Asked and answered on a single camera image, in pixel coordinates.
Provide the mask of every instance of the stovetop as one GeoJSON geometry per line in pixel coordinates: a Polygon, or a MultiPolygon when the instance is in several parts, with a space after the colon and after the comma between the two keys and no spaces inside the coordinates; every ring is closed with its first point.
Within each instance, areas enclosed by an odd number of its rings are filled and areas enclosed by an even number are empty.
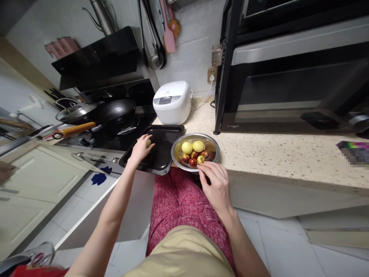
{"type": "Polygon", "coordinates": [[[98,131],[85,131],[83,133],[65,138],[56,145],[69,146],[83,149],[87,147],[93,150],[109,150],[109,152],[126,152],[129,147],[142,135],[146,127],[150,126],[156,117],[156,113],[138,113],[140,122],[136,129],[125,135],[111,133],[108,128],[102,126],[98,131]]]}

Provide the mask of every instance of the rice cooker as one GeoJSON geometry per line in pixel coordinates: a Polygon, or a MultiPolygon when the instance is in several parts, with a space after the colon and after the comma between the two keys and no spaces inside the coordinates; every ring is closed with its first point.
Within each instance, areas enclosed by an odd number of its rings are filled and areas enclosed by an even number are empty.
{"type": "Polygon", "coordinates": [[[163,124],[179,125],[191,112],[192,91],[186,81],[162,85],[153,99],[157,116],[163,124]]]}

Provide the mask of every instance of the person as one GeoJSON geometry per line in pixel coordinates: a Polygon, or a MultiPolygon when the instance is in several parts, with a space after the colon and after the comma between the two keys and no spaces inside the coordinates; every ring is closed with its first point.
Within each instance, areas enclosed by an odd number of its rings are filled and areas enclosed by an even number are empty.
{"type": "MultiPolygon", "coordinates": [[[[155,146],[146,147],[150,137],[137,140],[95,230],[66,276],[104,276],[135,170],[155,146]]],[[[179,168],[155,177],[146,258],[125,276],[270,276],[231,205],[227,170],[212,162],[197,167],[203,191],[179,168]]]]}

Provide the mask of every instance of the oven handle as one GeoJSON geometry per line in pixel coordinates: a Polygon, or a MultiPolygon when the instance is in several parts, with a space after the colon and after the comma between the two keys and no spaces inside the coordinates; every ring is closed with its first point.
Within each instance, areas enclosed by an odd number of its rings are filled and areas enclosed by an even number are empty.
{"type": "Polygon", "coordinates": [[[97,159],[97,160],[106,160],[106,161],[112,162],[113,164],[118,163],[118,161],[120,160],[120,158],[113,158],[112,160],[110,160],[108,158],[103,158],[103,157],[88,157],[83,152],[73,153],[72,157],[79,160],[79,161],[86,160],[85,158],[88,158],[88,159],[94,158],[94,159],[97,159]]]}
{"type": "Polygon", "coordinates": [[[232,65],[368,42],[369,16],[237,47],[232,65]]]}

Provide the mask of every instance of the electrical outlet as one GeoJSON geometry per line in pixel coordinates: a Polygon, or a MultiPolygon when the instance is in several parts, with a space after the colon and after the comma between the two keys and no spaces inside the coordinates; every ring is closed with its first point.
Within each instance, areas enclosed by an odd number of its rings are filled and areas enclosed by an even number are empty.
{"type": "Polygon", "coordinates": [[[208,83],[211,83],[210,81],[210,76],[214,75],[215,79],[213,82],[216,82],[216,74],[218,72],[218,68],[217,67],[209,67],[208,68],[208,83]]]}

